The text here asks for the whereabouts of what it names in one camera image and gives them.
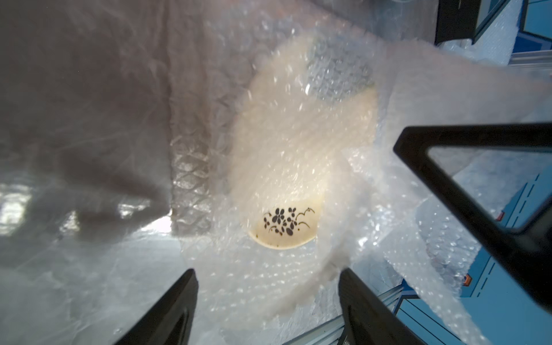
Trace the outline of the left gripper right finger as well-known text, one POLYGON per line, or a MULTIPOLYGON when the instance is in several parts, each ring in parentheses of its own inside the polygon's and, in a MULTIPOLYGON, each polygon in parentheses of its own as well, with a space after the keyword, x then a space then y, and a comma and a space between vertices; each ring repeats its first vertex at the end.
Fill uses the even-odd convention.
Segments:
POLYGON ((339 276, 344 333, 350 344, 422 344, 349 268, 339 276))

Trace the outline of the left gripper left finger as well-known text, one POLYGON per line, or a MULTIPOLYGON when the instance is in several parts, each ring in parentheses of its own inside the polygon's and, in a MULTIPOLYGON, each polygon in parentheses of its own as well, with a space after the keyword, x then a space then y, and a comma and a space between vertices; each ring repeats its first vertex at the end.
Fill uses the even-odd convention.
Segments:
POLYGON ((197 300, 198 280, 189 269, 115 345, 187 344, 197 300))

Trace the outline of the bubble plate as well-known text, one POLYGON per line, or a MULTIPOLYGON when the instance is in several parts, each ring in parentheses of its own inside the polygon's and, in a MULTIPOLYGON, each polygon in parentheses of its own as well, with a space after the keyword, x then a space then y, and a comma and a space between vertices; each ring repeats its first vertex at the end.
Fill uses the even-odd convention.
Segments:
POLYGON ((468 344, 480 243, 392 151, 405 127, 543 119, 551 83, 310 1, 171 1, 175 225, 199 280, 193 344, 279 344, 337 316, 356 268, 410 278, 468 344))

